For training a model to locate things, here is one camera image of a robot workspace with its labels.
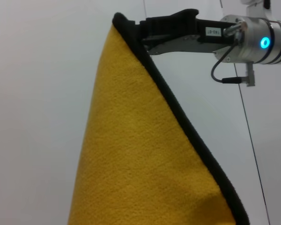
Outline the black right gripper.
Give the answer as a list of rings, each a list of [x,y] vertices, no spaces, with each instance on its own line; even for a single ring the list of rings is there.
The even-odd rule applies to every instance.
[[[225,37],[223,30],[235,23],[196,19],[198,14],[197,9],[185,9],[141,21],[139,34],[147,40],[148,53],[213,53],[233,44],[234,38]]]

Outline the yellow and green black-edged towel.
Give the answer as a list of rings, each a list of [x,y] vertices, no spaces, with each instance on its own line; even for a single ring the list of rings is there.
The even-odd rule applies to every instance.
[[[98,64],[67,225],[250,225],[121,13]]]

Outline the silver right connector plug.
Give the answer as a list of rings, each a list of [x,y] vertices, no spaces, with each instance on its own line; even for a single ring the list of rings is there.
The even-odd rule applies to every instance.
[[[235,36],[237,33],[239,32],[243,32],[244,30],[247,29],[247,23],[245,21],[240,21],[239,23],[232,25],[228,28],[225,28],[223,30],[223,35],[225,37],[231,37],[231,36]]]

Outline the small grey metal bracket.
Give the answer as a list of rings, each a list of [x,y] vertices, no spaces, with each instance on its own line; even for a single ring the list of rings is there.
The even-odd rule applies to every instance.
[[[247,87],[255,86],[255,73],[253,70],[253,62],[246,63],[246,85]]]

